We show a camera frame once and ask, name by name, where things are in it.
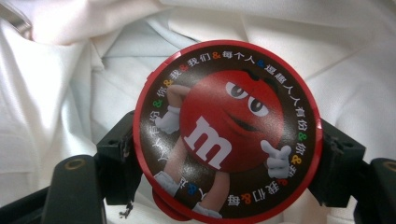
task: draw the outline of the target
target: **screw hole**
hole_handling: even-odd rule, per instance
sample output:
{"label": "screw hole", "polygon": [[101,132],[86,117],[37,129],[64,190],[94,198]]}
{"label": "screw hole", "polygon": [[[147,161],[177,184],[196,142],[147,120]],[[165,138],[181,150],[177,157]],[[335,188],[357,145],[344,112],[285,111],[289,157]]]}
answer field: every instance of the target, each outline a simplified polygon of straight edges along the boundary
{"label": "screw hole", "polygon": [[344,145],[345,147],[353,147],[353,144],[350,143],[350,142],[343,142],[343,145]]}
{"label": "screw hole", "polygon": [[116,145],[118,142],[119,142],[119,141],[117,141],[117,140],[110,140],[110,141],[108,141],[108,143],[109,143],[110,145]]}

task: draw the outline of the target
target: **white fabric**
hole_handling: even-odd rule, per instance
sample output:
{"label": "white fabric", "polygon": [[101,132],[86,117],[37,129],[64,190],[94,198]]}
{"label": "white fabric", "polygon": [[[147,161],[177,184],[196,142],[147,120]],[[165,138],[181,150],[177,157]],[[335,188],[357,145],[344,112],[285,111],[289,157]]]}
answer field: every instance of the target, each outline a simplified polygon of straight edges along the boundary
{"label": "white fabric", "polygon": [[[9,0],[34,26],[34,41],[0,21],[0,206],[46,187],[53,167],[95,143],[133,110],[146,77],[195,42],[239,39],[290,63],[321,116],[396,160],[396,6],[390,0],[193,1]],[[318,206],[307,191],[264,223],[353,223],[348,209]],[[146,179],[128,219],[175,223]]]}

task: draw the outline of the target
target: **cartoon leg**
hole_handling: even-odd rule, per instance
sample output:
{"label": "cartoon leg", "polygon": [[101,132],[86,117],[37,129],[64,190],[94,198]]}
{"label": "cartoon leg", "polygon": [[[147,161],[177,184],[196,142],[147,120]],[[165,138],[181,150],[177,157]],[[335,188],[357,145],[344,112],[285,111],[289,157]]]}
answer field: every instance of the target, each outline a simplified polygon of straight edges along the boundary
{"label": "cartoon leg", "polygon": [[219,210],[227,200],[230,191],[230,174],[217,171],[212,188],[193,210],[209,217],[221,218]]}
{"label": "cartoon leg", "polygon": [[175,147],[168,156],[163,171],[154,176],[161,187],[171,196],[175,196],[180,187],[180,179],[183,173],[184,160],[187,157],[187,150],[183,145],[181,137],[177,139]]}

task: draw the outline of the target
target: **cartoon eyebrow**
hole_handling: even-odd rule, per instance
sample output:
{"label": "cartoon eyebrow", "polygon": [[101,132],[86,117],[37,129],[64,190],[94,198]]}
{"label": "cartoon eyebrow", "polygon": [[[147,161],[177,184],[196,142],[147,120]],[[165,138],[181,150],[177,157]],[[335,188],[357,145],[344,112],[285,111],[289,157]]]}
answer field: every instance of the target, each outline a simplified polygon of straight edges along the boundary
{"label": "cartoon eyebrow", "polygon": [[242,71],[246,72],[248,74],[248,76],[255,81],[261,80],[261,81],[265,82],[266,84],[268,84],[271,87],[271,89],[275,92],[276,95],[278,94],[278,86],[276,85],[276,82],[274,80],[272,80],[271,78],[269,78],[269,77],[260,78],[259,76],[257,76],[256,74],[254,74],[252,71],[250,71],[248,69],[242,69]]}

